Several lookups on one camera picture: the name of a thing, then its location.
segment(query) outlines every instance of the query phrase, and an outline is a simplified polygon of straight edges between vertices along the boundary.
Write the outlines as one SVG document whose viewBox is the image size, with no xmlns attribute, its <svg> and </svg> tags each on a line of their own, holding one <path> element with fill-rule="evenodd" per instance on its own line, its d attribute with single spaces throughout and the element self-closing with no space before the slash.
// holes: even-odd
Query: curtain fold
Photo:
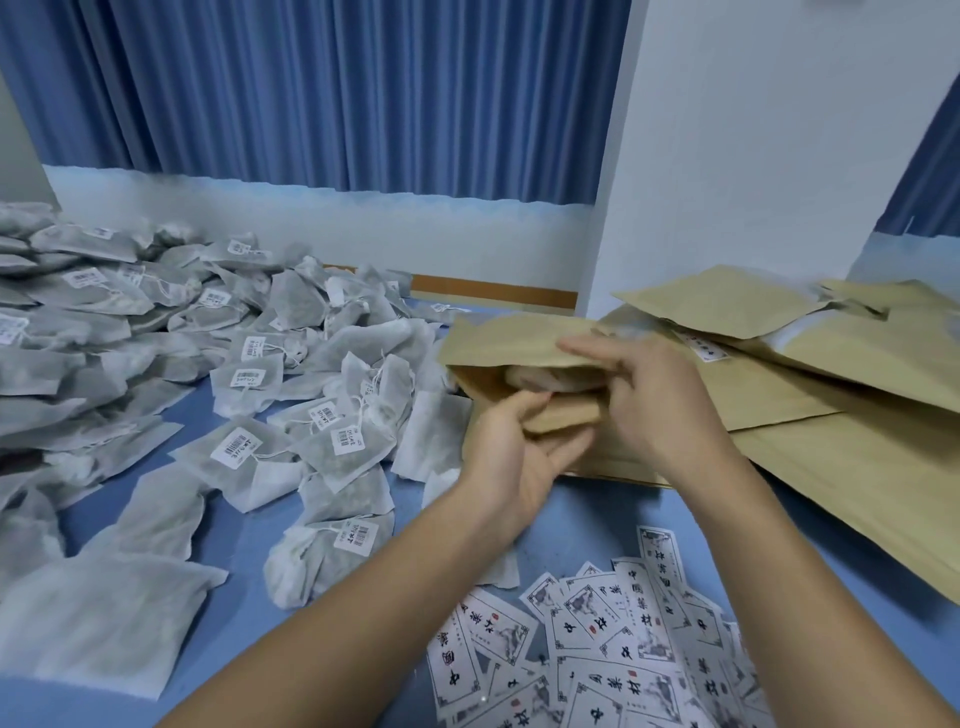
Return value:
<svg viewBox="0 0 960 728">
<path fill-rule="evenodd" d="M 592 203 L 629 12 L 0 0 L 0 67 L 50 164 Z"/>
</svg>

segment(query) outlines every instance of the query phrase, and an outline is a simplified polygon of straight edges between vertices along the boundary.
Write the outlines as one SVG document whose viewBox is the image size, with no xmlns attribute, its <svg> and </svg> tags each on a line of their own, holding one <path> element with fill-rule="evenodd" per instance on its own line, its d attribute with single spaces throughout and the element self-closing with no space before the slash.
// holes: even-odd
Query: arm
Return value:
<svg viewBox="0 0 960 728">
<path fill-rule="evenodd" d="M 530 524 L 557 474 L 589 447 L 588 429 L 536 443 L 524 437 L 520 421 L 549 399 L 523 392 L 488 410 L 453 488 L 158 725 L 371 725 L 457 601 Z"/>
<path fill-rule="evenodd" d="M 690 362 L 655 339 L 560 347 L 621 373 L 611 416 L 703 529 L 778 726 L 960 724 L 737 451 Z"/>
</svg>

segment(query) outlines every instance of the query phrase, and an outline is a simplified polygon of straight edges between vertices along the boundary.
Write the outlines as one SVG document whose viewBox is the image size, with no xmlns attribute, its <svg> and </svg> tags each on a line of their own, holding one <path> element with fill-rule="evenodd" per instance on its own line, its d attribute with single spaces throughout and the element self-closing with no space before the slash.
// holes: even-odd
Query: white tea bag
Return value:
<svg viewBox="0 0 960 728">
<path fill-rule="evenodd" d="M 295 525 L 339 521 L 354 516 L 382 516 L 394 510 L 390 485 L 379 463 L 360 473 L 339 492 L 332 491 L 320 473 L 305 478 L 298 491 L 303 512 Z"/>
<path fill-rule="evenodd" d="M 270 308 L 285 328 L 318 327 L 324 322 L 326 301 L 295 271 L 274 275 Z"/>
<path fill-rule="evenodd" d="M 282 353 L 227 362 L 210 372 L 213 411 L 227 418 L 263 412 L 276 401 L 282 383 Z"/>
<path fill-rule="evenodd" d="M 170 453 L 178 463 L 211 488 L 221 491 L 227 502 L 241 513 L 263 505 L 264 493 L 278 497 L 273 480 L 282 478 L 284 487 L 291 484 L 290 473 L 269 470 L 261 472 L 254 488 L 261 462 L 294 463 L 290 438 L 279 430 L 249 417 L 237 417 L 207 433 L 199 440 Z M 300 484 L 289 487 L 296 490 Z"/>
<path fill-rule="evenodd" d="M 117 522 L 95 534 L 81 553 L 148 553 L 186 561 L 204 517 L 206 485 L 177 463 L 145 473 Z"/>
<path fill-rule="evenodd" d="M 359 415 L 349 415 L 300 440 L 291 449 L 322 473 L 327 486 L 336 492 L 383 460 L 394 443 L 389 432 Z"/>
<path fill-rule="evenodd" d="M 392 471 L 425 482 L 431 473 L 459 468 L 473 402 L 444 392 L 417 392 Z"/>
<path fill-rule="evenodd" d="M 60 559 L 0 601 L 0 672 L 159 698 L 220 569 L 148 554 Z"/>
<path fill-rule="evenodd" d="M 52 225 L 30 236 L 30 247 L 41 253 L 75 253 L 98 260 L 135 263 L 140 252 L 125 232 L 79 225 Z"/>
</svg>

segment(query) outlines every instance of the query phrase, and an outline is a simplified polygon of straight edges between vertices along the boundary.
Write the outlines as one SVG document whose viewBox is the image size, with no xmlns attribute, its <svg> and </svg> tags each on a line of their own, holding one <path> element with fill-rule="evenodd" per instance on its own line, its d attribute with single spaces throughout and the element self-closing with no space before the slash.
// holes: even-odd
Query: blue table surface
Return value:
<svg viewBox="0 0 960 728">
<path fill-rule="evenodd" d="M 280 408 L 274 405 L 260 418 Z M 208 380 L 163 416 L 185 427 L 164 447 L 60 514 L 68 555 L 116 521 L 137 478 L 168 463 L 169 450 L 223 423 L 212 413 Z M 396 502 L 398 531 L 419 512 L 423 486 L 392 474 L 388 477 Z M 843 582 L 920 672 L 960 709 L 960 608 L 809 500 L 776 481 L 773 486 L 795 523 Z M 204 520 L 194 537 L 193 559 L 226 569 L 230 576 L 204 603 L 158 701 L 2 678 L 0 726 L 154 725 L 232 657 L 288 616 L 267 597 L 263 564 L 270 547 L 299 512 L 296 493 L 248 514 L 238 513 L 219 495 L 208 500 Z M 690 585 L 730 610 L 703 533 L 674 491 L 574 478 L 558 482 L 542 513 L 517 541 L 521 588 L 493 591 L 518 603 L 522 589 L 544 571 L 571 575 L 585 560 L 609 568 L 613 557 L 638 555 L 638 523 L 675 531 Z M 774 580 L 778 575 L 771 573 L 768 578 Z M 785 624 L 783 629 L 816 629 L 821 619 L 829 619 L 829 615 L 810 615 L 806 625 Z M 545 653 L 541 629 L 530 654 L 533 658 Z M 424 726 L 434 722 L 429 670 L 421 660 L 379 725 Z"/>
</svg>

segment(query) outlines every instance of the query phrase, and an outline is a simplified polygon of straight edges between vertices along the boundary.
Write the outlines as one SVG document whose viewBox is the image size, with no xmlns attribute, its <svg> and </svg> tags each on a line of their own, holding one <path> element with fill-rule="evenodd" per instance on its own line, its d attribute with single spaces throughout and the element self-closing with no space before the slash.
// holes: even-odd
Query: printed paper label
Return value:
<svg viewBox="0 0 960 728">
<path fill-rule="evenodd" d="M 110 240 L 113 237 L 113 231 L 107 228 L 84 228 L 87 235 L 99 237 L 101 240 Z"/>
<path fill-rule="evenodd" d="M 248 336 L 240 352 L 240 361 L 250 361 L 263 356 L 263 345 L 267 343 L 266 336 Z"/>
<path fill-rule="evenodd" d="M 697 356 L 704 361 L 719 361 L 729 356 L 729 354 L 708 339 L 703 339 L 700 336 L 695 336 L 686 331 L 674 331 L 674 333 L 677 334 L 678 339 L 693 349 Z"/>
<path fill-rule="evenodd" d="M 239 240 L 230 240 L 230 242 L 227 243 L 227 252 L 231 255 L 246 255 L 251 250 L 253 250 L 253 248 L 250 245 L 241 243 Z"/>
<path fill-rule="evenodd" d="M 0 313 L 0 346 L 8 347 L 30 325 L 30 319 Z"/>
<path fill-rule="evenodd" d="M 100 285 L 107 282 L 107 277 L 98 268 L 83 268 L 79 271 L 70 271 L 60 276 L 74 288 L 86 288 L 88 285 Z"/>
<path fill-rule="evenodd" d="M 266 375 L 266 369 L 238 369 L 233 373 L 233 379 L 230 380 L 230 386 L 259 387 L 263 382 L 263 377 Z"/>
<path fill-rule="evenodd" d="M 320 429 L 324 429 L 327 425 L 333 425 L 333 423 L 341 419 L 341 416 L 337 414 L 337 410 L 333 406 L 333 400 L 323 401 L 316 407 L 308 409 L 306 413 L 310 415 L 310 419 L 313 420 Z"/>
<path fill-rule="evenodd" d="M 263 445 L 263 440 L 251 435 L 243 427 L 236 427 L 210 453 L 210 459 L 216 460 L 235 471 L 247 462 L 247 458 L 253 455 L 261 445 Z"/>
<path fill-rule="evenodd" d="M 207 288 L 197 299 L 199 305 L 205 305 L 207 308 L 223 308 L 230 302 L 230 294 L 227 291 L 218 291 L 214 288 Z"/>
<path fill-rule="evenodd" d="M 366 447 L 363 435 L 360 434 L 360 425 L 335 429 L 330 433 L 330 438 L 333 440 L 334 455 L 346 455 L 348 452 L 356 452 Z"/>
<path fill-rule="evenodd" d="M 373 550 L 373 540 L 376 538 L 376 532 L 380 526 L 363 519 L 350 519 L 344 523 L 333 542 L 334 548 L 340 548 L 344 551 L 352 551 L 361 556 L 370 556 Z"/>
</svg>

